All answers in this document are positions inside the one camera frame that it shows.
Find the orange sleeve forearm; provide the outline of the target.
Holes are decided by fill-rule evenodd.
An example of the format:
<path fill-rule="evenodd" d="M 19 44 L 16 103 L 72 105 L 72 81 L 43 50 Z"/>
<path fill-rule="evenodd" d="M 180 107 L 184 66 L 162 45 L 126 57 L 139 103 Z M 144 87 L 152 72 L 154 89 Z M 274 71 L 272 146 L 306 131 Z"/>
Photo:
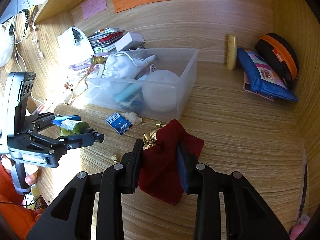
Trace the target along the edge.
<path fill-rule="evenodd" d="M 1 165 L 1 214 L 13 232 L 20 239 L 26 239 L 27 234 L 38 221 L 44 209 L 32 210 L 22 207 L 24 197 L 15 191 L 10 173 Z"/>

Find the left hand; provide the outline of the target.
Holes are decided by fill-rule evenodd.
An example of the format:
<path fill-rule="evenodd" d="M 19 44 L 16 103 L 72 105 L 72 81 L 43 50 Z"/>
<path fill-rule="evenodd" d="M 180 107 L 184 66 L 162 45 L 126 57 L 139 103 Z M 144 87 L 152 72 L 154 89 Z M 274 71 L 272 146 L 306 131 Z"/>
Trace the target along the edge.
<path fill-rule="evenodd" d="M 1 163 L 2 163 L 2 166 L 7 170 L 7 172 L 11 172 L 14 164 L 8 155 L 3 155 L 1 157 Z M 34 185 L 37 182 L 37 174 L 38 174 L 39 168 L 36 165 L 30 165 L 30 164 L 25 164 L 24 168 L 27 173 L 25 182 L 29 186 Z"/>

